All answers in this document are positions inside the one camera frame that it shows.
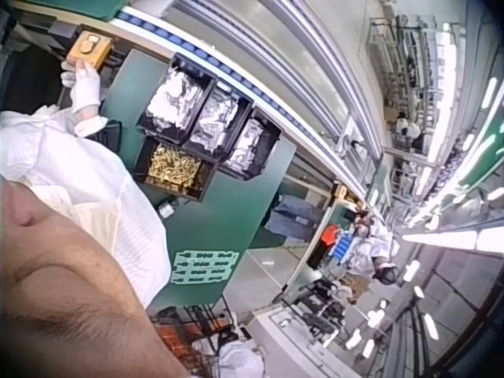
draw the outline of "tray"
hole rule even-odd
[[[172,167],[175,165],[175,161],[179,164],[185,164],[187,167],[194,169],[195,171],[194,175],[185,175],[185,178],[192,177],[192,179],[181,179],[180,177],[184,175],[176,174],[172,175],[172,178],[174,179],[173,181],[163,180],[158,175],[160,172],[166,172],[166,169],[162,168],[166,165],[159,164],[159,161],[161,160],[157,160],[157,169],[154,167],[151,169],[154,153],[160,146],[164,147],[165,151],[169,151],[173,157],[177,156],[177,158],[172,159],[172,164],[169,165],[169,170],[174,170]],[[217,166],[212,162],[194,157],[187,152],[182,151],[178,146],[174,146],[165,141],[159,141],[154,138],[146,137],[135,165],[134,177],[137,182],[155,187],[158,190],[170,193],[171,195],[201,202],[216,170]]]
[[[230,165],[229,161],[233,159],[233,156],[240,145],[240,140],[246,138],[247,129],[249,127],[248,124],[251,120],[257,121],[254,122],[254,124],[262,128],[262,133],[261,136],[259,136],[258,141],[255,143],[255,147],[252,149],[254,152],[253,161],[246,170],[238,171]],[[219,170],[222,173],[244,181],[252,180],[254,177],[261,175],[266,166],[269,155],[272,153],[276,142],[280,138],[280,134],[281,130],[268,118],[268,116],[266,116],[264,112],[260,109],[252,109],[245,118],[242,131],[236,140],[234,149],[229,154],[228,160],[224,161],[224,163],[219,166]]]
[[[232,102],[234,112],[229,110],[225,113],[223,111],[220,113],[219,121],[214,122],[217,119],[216,117],[213,118],[217,113],[217,107],[227,103],[228,106],[225,109],[230,109]],[[212,89],[199,117],[195,120],[191,135],[183,148],[212,161],[225,160],[231,153],[240,132],[245,126],[245,116],[250,112],[251,108],[252,100],[248,97],[227,84],[217,83]],[[221,137],[216,138],[212,132],[222,127],[224,128],[221,132],[215,132]],[[199,143],[199,140],[206,143],[206,146]]]
[[[180,80],[188,85],[178,87],[176,82],[180,83]],[[200,65],[178,54],[174,55],[156,93],[140,117],[139,126],[148,135],[181,146],[189,138],[216,82],[215,76]],[[181,101],[178,98],[191,100]]]

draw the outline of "black storage bin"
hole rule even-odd
[[[246,136],[247,129],[249,128],[249,122],[251,120],[255,120],[260,124],[262,132],[258,141],[252,148],[254,157],[248,168],[245,170],[236,170],[233,168],[232,164],[230,164],[230,160],[233,159],[234,153],[239,148],[240,140]],[[271,122],[266,114],[260,111],[260,109],[253,109],[245,119],[242,131],[236,140],[233,151],[229,154],[228,160],[219,165],[219,170],[229,176],[244,181],[251,180],[254,177],[261,175],[273,147],[280,138],[280,134],[281,130],[273,122]]]
[[[220,121],[216,122],[217,112],[215,110],[224,104],[229,105],[226,108],[227,112],[220,112],[218,117]],[[231,108],[235,109],[234,114],[232,114]],[[231,153],[240,132],[243,130],[250,109],[252,109],[252,100],[227,84],[217,83],[196,118],[195,125],[191,128],[191,135],[183,148],[211,161],[223,161]],[[216,138],[212,132],[223,125],[223,131],[217,132],[221,138]]]
[[[180,146],[191,134],[195,120],[199,117],[216,82],[217,80],[211,72],[183,56],[174,55],[156,93],[140,117],[139,126],[148,135],[155,135]],[[181,101],[180,98],[190,98],[191,100]],[[182,115],[179,119],[179,124],[182,127],[177,127],[173,122],[173,118],[176,116],[173,115],[179,112],[175,109],[183,107],[185,109],[180,111]],[[173,109],[172,114],[166,118],[162,117],[161,112],[164,111],[163,115],[166,116],[168,109]]]
[[[176,154],[178,157],[185,159],[186,163],[181,163],[182,165],[188,164],[188,161],[196,161],[199,164],[197,169],[195,169],[196,173],[194,174],[194,179],[191,181],[191,184],[187,185],[187,182],[185,184],[174,183],[172,181],[163,180],[158,176],[150,175],[150,168],[153,164],[153,156],[159,146],[162,146],[166,151],[169,150],[170,153]],[[140,155],[136,161],[134,177],[135,181],[139,183],[155,187],[158,190],[170,193],[171,195],[201,202],[216,171],[217,166],[212,162],[194,157],[187,152],[182,151],[178,146],[166,143],[165,141],[161,142],[154,138],[146,137],[142,150],[140,151]]]

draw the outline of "black bin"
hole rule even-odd
[[[199,163],[199,167],[194,175],[194,180],[192,184],[186,186],[182,183],[174,183],[172,181],[162,180],[157,176],[150,176],[150,167],[153,163],[152,158],[154,152],[159,146],[176,153],[177,156],[185,158],[186,161],[196,161]],[[178,146],[174,146],[171,143],[165,141],[156,140],[151,137],[146,137],[143,143],[140,155],[136,161],[134,177],[139,183],[144,183],[145,185],[155,187],[158,190],[170,193],[171,195],[176,195],[179,197],[187,198],[192,201],[201,202],[205,196],[206,190],[217,170],[217,166],[210,162],[199,159],[195,156],[190,155],[186,151],[182,151]]]
[[[216,115],[215,109],[219,105],[222,106],[226,103],[234,105],[232,107],[235,109],[234,114],[229,111],[220,113],[219,121],[213,123],[212,118]],[[251,108],[252,100],[244,94],[229,87],[227,84],[217,83],[213,87],[199,116],[195,119],[195,125],[191,128],[191,135],[183,145],[183,148],[211,161],[223,161],[231,153],[240,132],[243,130],[246,116]],[[223,132],[220,133],[220,138],[215,138],[215,135],[212,134],[212,123],[215,125],[226,124]]]
[[[248,168],[244,170],[237,170],[233,168],[230,160],[233,159],[234,154],[239,149],[242,138],[246,138],[246,134],[249,129],[249,122],[251,120],[257,121],[255,125],[260,126],[261,134],[252,148],[254,154],[252,162],[249,164]],[[280,134],[281,130],[268,118],[268,116],[266,116],[264,112],[260,109],[252,109],[245,119],[244,125],[232,152],[229,154],[228,159],[219,165],[219,170],[229,176],[244,181],[251,180],[254,177],[261,175],[273,147],[280,138]]]
[[[176,82],[184,82],[184,85],[176,85]],[[155,135],[180,146],[191,134],[195,120],[202,111],[202,107],[216,82],[217,80],[211,72],[206,71],[203,67],[187,60],[185,57],[178,54],[174,55],[168,70],[157,87],[156,93],[149,101],[146,111],[140,117],[139,126],[148,135]],[[178,98],[191,98],[191,101],[180,101]],[[186,106],[186,109],[180,112],[180,125],[183,126],[182,128],[171,122],[172,117],[168,119],[161,116],[161,113],[167,114],[167,109],[179,109],[183,106]]]

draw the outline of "skin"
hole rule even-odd
[[[96,241],[27,187],[2,177],[1,192],[2,360],[19,376],[188,376]]]

